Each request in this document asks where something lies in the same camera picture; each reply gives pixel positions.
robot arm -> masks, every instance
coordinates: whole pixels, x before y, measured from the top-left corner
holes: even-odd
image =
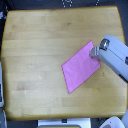
[[[100,46],[90,53],[108,65],[118,76],[128,83],[128,47],[111,35],[106,35]]]

wooden table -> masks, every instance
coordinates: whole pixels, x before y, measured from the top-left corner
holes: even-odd
[[[105,34],[124,41],[117,7],[10,11],[1,62],[9,120],[121,116],[127,85],[101,67],[68,94],[61,65],[90,40]]]

wooden tabletop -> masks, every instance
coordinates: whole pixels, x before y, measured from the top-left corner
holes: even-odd
[[[10,120],[121,116],[127,85],[108,66],[101,67],[68,94],[61,65],[105,34],[122,42],[117,7],[10,11],[1,62],[5,112]]]

pink cloth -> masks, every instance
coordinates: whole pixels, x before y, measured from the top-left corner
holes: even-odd
[[[89,55],[89,51],[93,47],[93,42],[90,41],[62,65],[69,93],[80,86],[100,67],[99,61]]]

wood grain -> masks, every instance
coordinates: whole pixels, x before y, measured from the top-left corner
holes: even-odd
[[[124,41],[116,7],[10,11],[1,62],[9,120],[121,116],[127,85],[105,64],[68,94],[61,65],[105,34]]]

